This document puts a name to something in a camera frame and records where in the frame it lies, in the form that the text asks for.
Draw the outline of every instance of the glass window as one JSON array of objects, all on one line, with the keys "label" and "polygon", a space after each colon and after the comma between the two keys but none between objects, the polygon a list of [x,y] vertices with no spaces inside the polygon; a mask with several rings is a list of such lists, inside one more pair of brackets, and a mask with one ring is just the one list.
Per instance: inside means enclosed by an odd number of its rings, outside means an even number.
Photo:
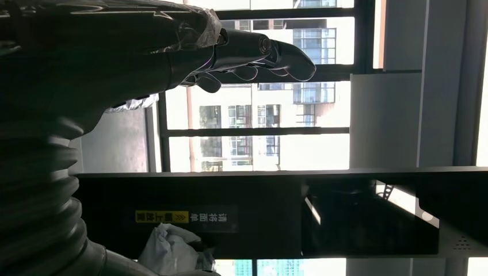
[{"label": "glass window", "polygon": [[[225,22],[230,28],[243,30],[240,27],[242,21]],[[263,33],[271,39],[293,44],[302,49],[316,64],[354,63],[353,17],[247,21],[251,21],[250,24],[246,23],[250,29],[246,27],[245,30]],[[334,60],[325,59],[329,56],[322,54],[326,51],[321,50],[327,49],[334,50]]]},{"label": "glass window", "polygon": [[177,87],[165,94],[169,129],[303,127],[296,105],[306,104],[315,104],[306,126],[349,126],[350,82],[226,85],[214,94]]},{"label": "glass window", "polygon": [[251,260],[215,260],[215,270],[221,276],[253,276]]},{"label": "glass window", "polygon": [[[183,4],[184,0],[167,0]],[[320,7],[354,7],[354,0],[185,0],[185,4],[214,10],[269,10]]]},{"label": "glass window", "polygon": [[488,167],[488,60],[485,56],[483,90],[481,92],[481,110],[479,115],[478,149],[476,165]]},{"label": "glass window", "polygon": [[488,271],[488,258],[470,258],[467,276],[485,276]]},{"label": "glass window", "polygon": [[[311,120],[313,116],[303,116],[303,121]],[[349,134],[170,137],[170,158],[171,171],[181,173],[342,170],[349,168]]]},{"label": "glass window", "polygon": [[346,259],[258,260],[257,276],[345,276]]}]

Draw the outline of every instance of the window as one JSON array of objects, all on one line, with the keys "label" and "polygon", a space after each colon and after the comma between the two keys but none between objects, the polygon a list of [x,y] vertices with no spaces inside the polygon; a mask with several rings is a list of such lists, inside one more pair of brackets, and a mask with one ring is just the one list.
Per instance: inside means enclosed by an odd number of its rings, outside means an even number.
[{"label": "window", "polygon": [[346,276],[346,259],[258,260],[257,276]]},{"label": "window", "polygon": [[200,139],[202,157],[222,157],[222,138],[205,137]]},{"label": "window", "polygon": [[251,128],[251,111],[250,105],[229,106],[229,128]]},{"label": "window", "polygon": [[315,64],[335,64],[336,32],[336,28],[294,29],[293,45],[301,48]]},{"label": "window", "polygon": [[237,21],[237,23],[239,24],[239,27],[238,27],[239,30],[248,30],[248,31],[251,30],[251,21],[250,20],[239,20],[239,21]]},{"label": "window", "polygon": [[258,127],[259,128],[280,127],[280,106],[259,105],[258,106]]},{"label": "window", "polygon": [[[169,2],[183,3],[183,0],[170,0]],[[206,7],[214,10],[269,10],[269,9],[300,9],[306,8],[320,8],[320,7],[336,7],[336,2],[340,4],[339,7],[353,7],[354,0],[186,0],[185,4],[192,6]]]},{"label": "window", "polygon": [[336,7],[336,0],[301,0],[298,8],[300,7]]},{"label": "window", "polygon": [[213,138],[222,141],[222,157],[203,157],[208,150],[200,147],[200,141],[209,138],[170,137],[171,172],[349,168],[349,134],[219,136]]},{"label": "window", "polygon": [[224,171],[224,165],[222,161],[203,161],[201,163],[201,171]]},{"label": "window", "polygon": [[273,30],[285,29],[283,20],[273,20]]},{"label": "window", "polygon": [[354,63],[353,17],[223,22],[226,23],[225,28],[229,26],[231,29],[263,33],[271,39],[293,44],[302,49],[315,64]]},{"label": "window", "polygon": [[[295,44],[318,66],[313,81],[304,83],[261,69],[254,82],[213,72],[223,84],[217,93],[197,86],[165,92],[165,106],[159,102],[160,112],[166,112],[160,126],[164,170],[348,168],[349,76],[370,73],[365,66],[370,54],[362,49],[373,41],[368,32],[374,23],[369,4],[355,7],[354,2],[185,0],[217,10],[224,28]],[[355,17],[364,22],[355,24]],[[317,160],[317,155],[327,157]]]},{"label": "window", "polygon": [[296,122],[304,127],[314,127],[315,105],[297,105]]},{"label": "window", "polygon": [[200,128],[222,128],[220,106],[200,107]]},{"label": "window", "polygon": [[230,138],[231,156],[251,156],[253,139],[249,136]]},{"label": "window", "polygon": [[222,276],[253,276],[252,260],[215,260],[215,270]]},{"label": "window", "polygon": [[295,104],[327,104],[336,101],[336,84],[296,83],[293,85],[293,102]]},{"label": "window", "polygon": [[290,90],[292,89],[291,83],[260,83],[259,90]]},{"label": "window", "polygon": [[280,137],[279,136],[260,136],[260,147],[259,155],[261,156],[280,156]]},{"label": "window", "polygon": [[469,258],[467,276],[484,276],[488,271],[488,258]]}]

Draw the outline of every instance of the building window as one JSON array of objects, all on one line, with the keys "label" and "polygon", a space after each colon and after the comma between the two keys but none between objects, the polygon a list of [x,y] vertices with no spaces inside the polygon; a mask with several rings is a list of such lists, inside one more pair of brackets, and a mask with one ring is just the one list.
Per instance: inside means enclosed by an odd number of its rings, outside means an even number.
[{"label": "building window", "polygon": [[253,148],[252,136],[230,137],[230,151],[232,156],[251,156]]},{"label": "building window", "polygon": [[239,20],[239,30],[251,31],[251,21],[250,20]]},{"label": "building window", "polygon": [[328,104],[336,102],[335,82],[304,82],[293,84],[293,103]]},{"label": "building window", "polygon": [[337,7],[336,0],[301,0],[298,4],[298,8],[308,7]]},{"label": "building window", "polygon": [[293,45],[302,49],[315,64],[336,63],[336,29],[294,29]]},{"label": "building window", "polygon": [[314,127],[315,105],[296,105],[296,122],[302,127]]},{"label": "building window", "polygon": [[234,20],[225,20],[220,23],[222,23],[222,28],[224,29],[235,29],[235,22]]},{"label": "building window", "polygon": [[291,83],[260,83],[258,90],[292,90],[293,84]]},{"label": "building window", "polygon": [[201,137],[202,157],[222,157],[222,137]]},{"label": "building window", "polygon": [[280,105],[258,105],[258,127],[280,127]]},{"label": "building window", "polygon": [[229,128],[251,128],[252,109],[250,105],[231,105],[229,111]]},{"label": "building window", "polygon": [[273,30],[283,30],[285,28],[285,23],[282,19],[273,20]]},{"label": "building window", "polygon": [[201,163],[201,171],[224,171],[224,165],[222,161],[203,161]]},{"label": "building window", "polygon": [[269,30],[271,26],[270,20],[253,20],[253,30]]},{"label": "building window", "polygon": [[232,161],[231,162],[232,166],[251,166],[252,162],[251,160],[244,160],[244,161]]},{"label": "building window", "polygon": [[220,106],[200,107],[200,128],[222,128]]},{"label": "building window", "polygon": [[280,156],[280,137],[279,136],[262,136],[260,137],[261,147],[259,155],[262,156]]}]

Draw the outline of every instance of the gray panel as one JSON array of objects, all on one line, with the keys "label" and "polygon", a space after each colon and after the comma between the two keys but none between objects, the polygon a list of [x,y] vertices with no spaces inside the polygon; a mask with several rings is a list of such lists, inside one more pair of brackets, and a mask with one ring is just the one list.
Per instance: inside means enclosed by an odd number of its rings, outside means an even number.
[{"label": "gray panel", "polygon": [[468,0],[463,61],[457,98],[454,166],[476,165],[483,75],[486,66],[488,1]]},{"label": "gray panel", "polygon": [[350,168],[415,167],[421,74],[351,77]]},{"label": "gray panel", "polygon": [[82,138],[84,173],[147,172],[144,109],[104,114]]},{"label": "gray panel", "polygon": [[410,258],[348,259],[346,276],[411,276]]},{"label": "gray panel", "polygon": [[429,0],[419,167],[452,166],[466,0]]},{"label": "gray panel", "polygon": [[421,70],[427,0],[388,0],[383,69]]}]

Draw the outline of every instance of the white cloth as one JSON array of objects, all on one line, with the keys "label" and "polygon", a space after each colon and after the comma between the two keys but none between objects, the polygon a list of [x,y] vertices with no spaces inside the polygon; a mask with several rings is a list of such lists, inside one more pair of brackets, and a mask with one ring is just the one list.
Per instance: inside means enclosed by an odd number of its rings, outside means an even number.
[{"label": "white cloth", "polygon": [[194,271],[199,255],[187,243],[200,240],[188,230],[160,224],[152,230],[138,262],[159,275]]}]

